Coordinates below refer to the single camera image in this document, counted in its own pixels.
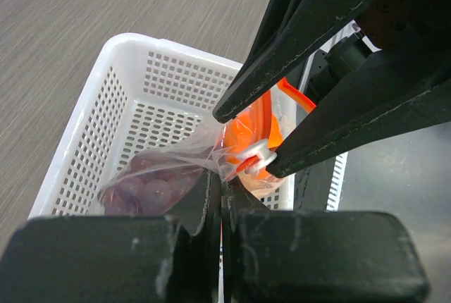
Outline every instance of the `white object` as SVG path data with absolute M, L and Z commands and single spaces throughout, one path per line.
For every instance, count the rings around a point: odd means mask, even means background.
M 190 136 L 240 67 L 165 39 L 131 33 L 111 38 L 75 105 L 30 218 L 86 214 L 99 186 L 137 152 Z M 290 114 L 295 106 L 284 109 Z M 273 196 L 279 209 L 292 209 L 294 176 L 289 179 Z
M 268 148 L 268 139 L 260 140 L 254 144 L 251 144 L 244 151 L 237 155 L 237 159 L 245 161 L 253 156 L 259 158 L 259 161 L 254 163 L 252 166 L 245 169 L 246 174 L 253 174 L 259 172 L 261 169 L 265 168 L 277 157 L 277 153 L 272 152 Z

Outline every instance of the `gray surface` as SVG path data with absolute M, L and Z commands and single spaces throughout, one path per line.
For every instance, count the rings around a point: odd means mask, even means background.
M 340 210 L 395 214 L 431 281 L 428 302 L 451 302 L 451 123 L 351 151 Z
M 22 223 L 105 41 L 170 39 L 243 62 L 268 0 L 0 0 L 0 251 Z

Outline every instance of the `basket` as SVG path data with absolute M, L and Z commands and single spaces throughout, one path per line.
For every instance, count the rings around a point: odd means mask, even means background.
M 75 105 L 30 218 L 87 214 L 99 186 L 137 152 L 190 136 L 240 67 L 165 39 L 132 33 L 111 38 Z M 292 209 L 293 184 L 290 177 L 264 203 Z

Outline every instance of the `transparent plastic bag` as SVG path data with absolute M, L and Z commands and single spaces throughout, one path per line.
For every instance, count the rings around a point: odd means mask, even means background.
M 278 147 L 296 126 L 287 101 L 290 98 L 274 87 L 225 125 L 207 116 L 182 142 L 141 151 L 100 189 L 101 209 L 93 206 L 94 210 L 106 215 L 163 214 L 195 186 L 203 168 L 221 180 L 239 177 L 255 196 L 273 192 L 283 179 L 265 169 L 247 173 L 245 164 L 252 161 L 241 161 L 237 155 L 262 139 L 268 140 L 269 149 Z

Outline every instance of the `gray wooden floor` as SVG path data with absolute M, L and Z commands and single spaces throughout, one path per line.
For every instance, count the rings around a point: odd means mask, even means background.
M 27 218 L 104 42 L 171 39 L 243 62 L 268 0 L 0 0 L 0 250 Z

